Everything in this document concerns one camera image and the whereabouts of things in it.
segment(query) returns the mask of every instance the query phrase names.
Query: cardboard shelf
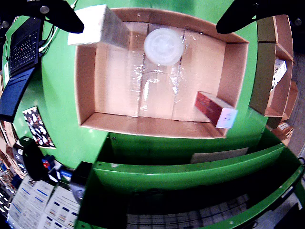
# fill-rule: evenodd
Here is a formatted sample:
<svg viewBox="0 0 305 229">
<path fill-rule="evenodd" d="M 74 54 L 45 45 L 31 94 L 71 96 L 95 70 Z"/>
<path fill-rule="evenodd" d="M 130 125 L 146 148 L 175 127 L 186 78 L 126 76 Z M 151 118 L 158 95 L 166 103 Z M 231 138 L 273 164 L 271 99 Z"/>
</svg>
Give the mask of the cardboard shelf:
<svg viewBox="0 0 305 229">
<path fill-rule="evenodd" d="M 131 31 L 129 49 L 104 43 L 77 47 L 79 124 L 131 135 L 225 137 L 227 130 L 216 129 L 194 103 L 197 92 L 204 91 L 236 108 L 248 41 L 233 33 L 218 34 L 215 24 L 177 12 L 146 8 L 113 11 Z M 145 37 L 162 27 L 183 36 L 185 51 L 174 66 L 157 66 L 144 56 Z"/>
<path fill-rule="evenodd" d="M 283 117 L 288 100 L 293 44 L 287 15 L 257 21 L 258 58 L 256 75 L 249 106 L 267 117 Z M 270 92 L 276 59 L 285 60 L 287 72 Z"/>
</svg>

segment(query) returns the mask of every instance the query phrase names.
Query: laptop keyboard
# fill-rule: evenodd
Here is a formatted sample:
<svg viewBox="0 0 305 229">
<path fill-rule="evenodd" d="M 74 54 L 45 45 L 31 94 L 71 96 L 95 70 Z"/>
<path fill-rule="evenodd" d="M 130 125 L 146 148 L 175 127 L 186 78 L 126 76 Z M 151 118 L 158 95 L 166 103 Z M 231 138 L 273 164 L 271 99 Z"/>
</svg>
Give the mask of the laptop keyboard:
<svg viewBox="0 0 305 229">
<path fill-rule="evenodd" d="M 26 36 L 10 50 L 10 71 L 27 65 L 36 58 L 37 30 Z"/>
</svg>

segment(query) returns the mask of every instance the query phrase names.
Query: document on wall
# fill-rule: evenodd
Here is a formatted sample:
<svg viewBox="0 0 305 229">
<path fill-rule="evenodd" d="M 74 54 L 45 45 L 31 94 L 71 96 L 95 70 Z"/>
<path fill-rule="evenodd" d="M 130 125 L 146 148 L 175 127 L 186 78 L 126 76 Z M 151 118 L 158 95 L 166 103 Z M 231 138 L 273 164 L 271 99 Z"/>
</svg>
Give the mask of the document on wall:
<svg viewBox="0 0 305 229">
<path fill-rule="evenodd" d="M 8 222 L 15 228 L 37 228 L 53 189 L 42 180 L 35 182 L 26 176 L 10 206 Z"/>
<path fill-rule="evenodd" d="M 49 200 L 38 229 L 73 229 L 80 210 L 71 191 L 57 187 Z"/>
</svg>

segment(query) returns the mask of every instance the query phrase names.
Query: cardboard box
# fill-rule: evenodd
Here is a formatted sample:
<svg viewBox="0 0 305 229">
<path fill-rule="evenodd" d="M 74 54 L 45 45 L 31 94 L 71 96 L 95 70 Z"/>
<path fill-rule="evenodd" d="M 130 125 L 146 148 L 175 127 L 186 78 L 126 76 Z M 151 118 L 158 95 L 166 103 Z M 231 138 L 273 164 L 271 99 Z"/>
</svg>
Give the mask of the cardboard box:
<svg viewBox="0 0 305 229">
<path fill-rule="evenodd" d="M 284 52 L 293 60 L 293 43 L 287 15 L 276 15 L 257 21 L 258 42 L 275 43 L 278 52 Z"/>
<path fill-rule="evenodd" d="M 226 130 L 215 128 L 209 119 L 198 122 L 202 113 L 194 102 L 198 91 L 207 91 L 236 108 L 248 42 L 233 33 L 218 34 L 215 24 L 177 12 L 146 8 L 113 11 L 131 31 L 129 49 L 116 50 L 101 43 L 77 47 L 79 124 L 131 135 L 225 137 Z M 143 42 L 155 24 L 176 27 L 188 36 L 178 66 L 155 69 L 145 61 Z"/>
<path fill-rule="evenodd" d="M 299 91 L 297 89 L 296 83 L 294 81 L 291 81 L 288 99 L 287 99 L 282 121 L 285 121 L 290 117 L 292 110 L 295 106 L 295 102 L 296 102 L 298 93 L 299 93 Z"/>
<path fill-rule="evenodd" d="M 195 106 L 211 120 L 216 128 L 232 128 L 237 110 L 221 99 L 209 93 L 198 92 Z"/>
<path fill-rule="evenodd" d="M 289 19 L 279 15 L 257 21 L 258 50 L 255 81 L 249 106 L 267 117 L 283 117 L 293 62 Z M 287 71 L 271 91 L 275 60 L 285 60 Z"/>
<path fill-rule="evenodd" d="M 290 126 L 288 123 L 281 122 L 276 129 L 273 129 L 272 132 L 282 141 L 286 146 L 288 145 L 292 133 L 293 126 Z"/>
</svg>

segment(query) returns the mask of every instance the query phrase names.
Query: white box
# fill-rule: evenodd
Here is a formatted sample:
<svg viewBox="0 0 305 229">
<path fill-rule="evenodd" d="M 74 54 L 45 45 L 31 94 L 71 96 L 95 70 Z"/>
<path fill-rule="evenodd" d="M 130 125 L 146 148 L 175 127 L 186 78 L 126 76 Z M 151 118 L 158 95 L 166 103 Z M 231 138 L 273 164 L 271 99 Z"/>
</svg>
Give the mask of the white box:
<svg viewBox="0 0 305 229">
<path fill-rule="evenodd" d="M 83 33 L 69 33 L 68 45 L 104 42 L 128 49 L 129 30 L 107 5 L 90 6 L 75 13 L 85 28 Z"/>
</svg>

